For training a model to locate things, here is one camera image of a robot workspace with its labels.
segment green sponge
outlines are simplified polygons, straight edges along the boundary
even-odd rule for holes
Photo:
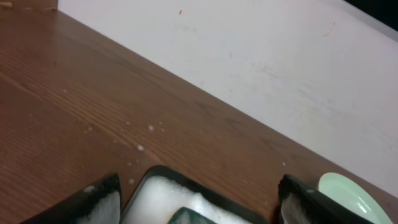
[[[192,209],[182,207],[178,209],[167,224],[216,224]]]

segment black container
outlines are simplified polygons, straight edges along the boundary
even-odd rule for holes
[[[217,207],[220,207],[224,210],[227,210],[245,220],[248,222],[251,222],[253,224],[268,224],[266,219],[262,217],[261,215],[257,214],[256,212],[249,210],[242,205],[231,201],[230,199],[196,183],[195,181],[185,177],[181,173],[174,171],[167,166],[154,166],[151,167],[150,169],[147,170],[147,172],[144,174],[143,178],[139,182],[139,185],[137,186],[136,190],[134,191],[132,197],[130,198],[129,202],[126,205],[126,208],[124,208],[124,211],[122,212],[122,215],[120,217],[120,222],[122,223],[124,220],[124,217],[127,215],[128,211],[130,210],[131,205],[133,205],[135,199],[137,198],[139,192],[141,191],[141,188],[144,186],[146,180],[149,177],[153,176],[161,176],[161,177],[166,177],[169,180],[173,180],[179,185],[186,187],[187,189],[191,190],[192,192],[195,193],[201,193],[202,196],[212,203],[213,205],[216,205]]]

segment green plate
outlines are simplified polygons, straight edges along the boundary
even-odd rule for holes
[[[343,175],[324,174],[319,180],[318,190],[374,224],[392,224],[380,205],[358,184]]]

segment dish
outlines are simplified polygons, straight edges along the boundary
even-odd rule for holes
[[[374,224],[392,224],[380,205],[358,184],[343,175],[324,174],[319,180],[318,190]]]

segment wooden table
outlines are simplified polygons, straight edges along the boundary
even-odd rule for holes
[[[283,174],[338,172],[398,223],[398,199],[65,14],[0,13],[0,223],[112,171],[125,205],[156,164],[268,219]]]

